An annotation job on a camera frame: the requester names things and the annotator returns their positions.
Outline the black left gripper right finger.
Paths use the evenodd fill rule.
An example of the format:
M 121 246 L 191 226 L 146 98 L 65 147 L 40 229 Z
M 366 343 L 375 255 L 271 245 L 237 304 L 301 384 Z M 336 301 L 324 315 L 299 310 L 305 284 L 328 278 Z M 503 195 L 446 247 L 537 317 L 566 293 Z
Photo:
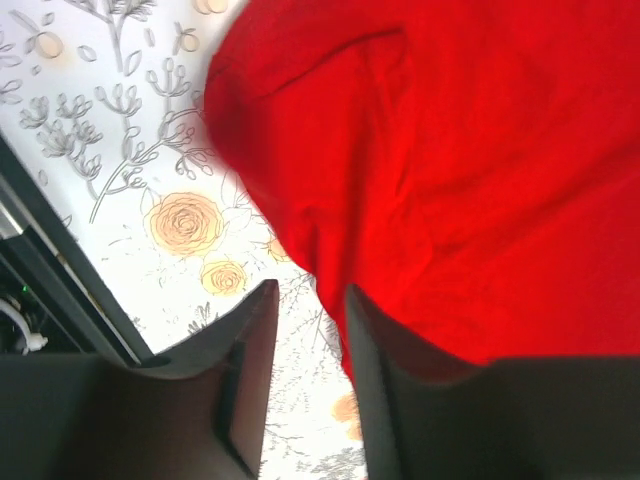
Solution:
M 463 362 L 357 287 L 348 337 L 372 479 L 635 479 L 635 357 Z

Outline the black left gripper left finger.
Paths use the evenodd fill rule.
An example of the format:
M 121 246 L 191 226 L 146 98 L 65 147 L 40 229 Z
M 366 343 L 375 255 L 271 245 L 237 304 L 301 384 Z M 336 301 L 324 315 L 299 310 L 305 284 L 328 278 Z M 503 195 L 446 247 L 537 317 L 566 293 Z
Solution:
M 132 368 L 96 354 L 1 359 L 5 479 L 254 479 L 278 324 L 266 280 Z

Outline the red t shirt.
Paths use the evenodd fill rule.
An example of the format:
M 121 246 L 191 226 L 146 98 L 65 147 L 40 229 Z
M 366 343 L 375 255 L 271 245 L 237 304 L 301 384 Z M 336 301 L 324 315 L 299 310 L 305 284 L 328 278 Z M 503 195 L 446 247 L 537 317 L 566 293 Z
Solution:
M 472 363 L 639 350 L 635 1 L 251 1 L 211 142 L 344 328 Z

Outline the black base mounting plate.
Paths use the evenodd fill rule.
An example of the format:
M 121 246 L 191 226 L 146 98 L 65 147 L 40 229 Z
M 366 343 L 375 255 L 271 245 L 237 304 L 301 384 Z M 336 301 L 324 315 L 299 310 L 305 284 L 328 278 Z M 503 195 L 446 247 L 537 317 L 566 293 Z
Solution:
M 153 354 L 7 143 L 1 145 L 1 316 L 28 352 Z

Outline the floral patterned table mat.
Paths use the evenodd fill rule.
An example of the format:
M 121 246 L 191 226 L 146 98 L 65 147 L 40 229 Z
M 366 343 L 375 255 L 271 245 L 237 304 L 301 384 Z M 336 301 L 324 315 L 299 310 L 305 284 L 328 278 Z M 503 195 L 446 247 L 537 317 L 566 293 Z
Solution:
M 204 138 L 206 67 L 239 1 L 5 1 L 1 129 L 161 352 L 280 286 L 260 475 L 362 479 L 354 398 L 314 278 Z

